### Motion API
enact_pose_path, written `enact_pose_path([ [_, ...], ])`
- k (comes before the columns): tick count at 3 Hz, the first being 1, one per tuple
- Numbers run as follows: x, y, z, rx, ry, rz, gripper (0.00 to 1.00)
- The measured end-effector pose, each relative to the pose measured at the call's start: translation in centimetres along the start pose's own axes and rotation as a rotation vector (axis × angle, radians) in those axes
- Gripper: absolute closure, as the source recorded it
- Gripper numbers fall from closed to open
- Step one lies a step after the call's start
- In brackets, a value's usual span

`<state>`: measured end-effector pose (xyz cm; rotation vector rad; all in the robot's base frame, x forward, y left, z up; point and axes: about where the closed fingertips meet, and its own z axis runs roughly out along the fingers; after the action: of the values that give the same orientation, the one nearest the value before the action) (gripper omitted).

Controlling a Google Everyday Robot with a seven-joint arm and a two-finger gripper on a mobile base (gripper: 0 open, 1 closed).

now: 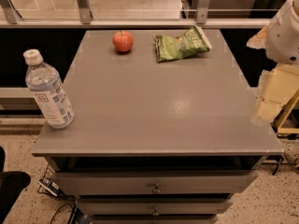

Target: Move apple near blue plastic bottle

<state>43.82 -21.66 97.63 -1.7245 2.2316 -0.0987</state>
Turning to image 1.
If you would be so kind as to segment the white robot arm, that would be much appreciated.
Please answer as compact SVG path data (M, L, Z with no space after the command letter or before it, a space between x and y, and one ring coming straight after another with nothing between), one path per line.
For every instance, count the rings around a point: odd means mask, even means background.
M299 90L299 0L287 0L247 46L265 49L266 57L277 63L260 76L253 115L260 122L273 121Z

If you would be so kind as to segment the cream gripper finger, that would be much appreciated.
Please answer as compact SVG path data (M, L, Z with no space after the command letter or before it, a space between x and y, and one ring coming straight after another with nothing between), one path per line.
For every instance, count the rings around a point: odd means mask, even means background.
M247 47L251 49L264 49L268 26L263 27L256 35L247 42Z
M273 121L299 90L299 67L279 63L270 72L262 72L257 91L254 118Z

